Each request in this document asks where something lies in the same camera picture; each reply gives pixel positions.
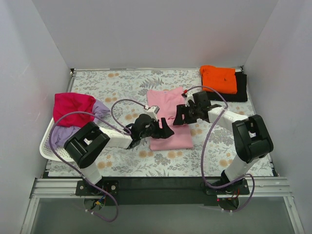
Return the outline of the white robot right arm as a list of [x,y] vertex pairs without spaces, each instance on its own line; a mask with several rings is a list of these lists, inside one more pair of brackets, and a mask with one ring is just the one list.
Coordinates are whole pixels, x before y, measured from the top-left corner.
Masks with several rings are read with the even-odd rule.
[[185,103],[176,107],[174,126],[193,124],[201,119],[213,127],[218,125],[232,132],[236,150],[232,163],[221,173],[218,183],[211,184],[206,179],[203,182],[209,188],[233,193],[249,169],[273,151],[273,142],[263,118],[234,113],[227,105],[211,104],[206,91],[193,94],[184,91],[182,97]]

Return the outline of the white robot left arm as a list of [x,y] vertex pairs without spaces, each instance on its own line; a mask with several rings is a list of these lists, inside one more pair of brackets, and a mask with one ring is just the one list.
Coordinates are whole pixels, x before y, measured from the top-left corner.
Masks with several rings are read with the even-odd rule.
[[98,195],[104,188],[102,175],[96,166],[96,159],[104,148],[132,149],[144,138],[167,139],[174,135],[165,118],[156,120],[148,114],[139,115],[127,127],[130,128],[130,135],[99,127],[91,121],[64,144],[66,152],[88,180],[87,189],[91,194]]

